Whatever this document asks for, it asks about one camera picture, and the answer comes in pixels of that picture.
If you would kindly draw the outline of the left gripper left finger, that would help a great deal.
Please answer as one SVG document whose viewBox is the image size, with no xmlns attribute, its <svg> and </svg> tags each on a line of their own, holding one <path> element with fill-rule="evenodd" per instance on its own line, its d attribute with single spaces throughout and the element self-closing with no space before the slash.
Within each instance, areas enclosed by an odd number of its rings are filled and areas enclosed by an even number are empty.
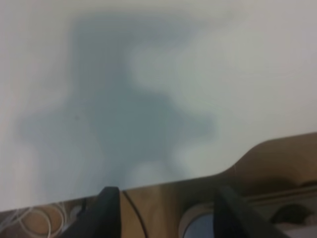
<svg viewBox="0 0 317 238">
<path fill-rule="evenodd" d="M 66 231 L 61 238 L 120 238 L 120 191 L 105 187 L 97 199 Z"/>
</svg>

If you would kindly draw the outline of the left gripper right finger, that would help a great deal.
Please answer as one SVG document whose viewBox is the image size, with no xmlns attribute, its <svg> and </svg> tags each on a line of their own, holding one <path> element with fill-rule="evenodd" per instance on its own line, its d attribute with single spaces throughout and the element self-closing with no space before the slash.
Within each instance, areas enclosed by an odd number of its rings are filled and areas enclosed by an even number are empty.
<svg viewBox="0 0 317 238">
<path fill-rule="evenodd" d="M 213 232 L 216 238 L 288 237 L 227 186 L 218 188 L 214 195 Z"/>
</svg>

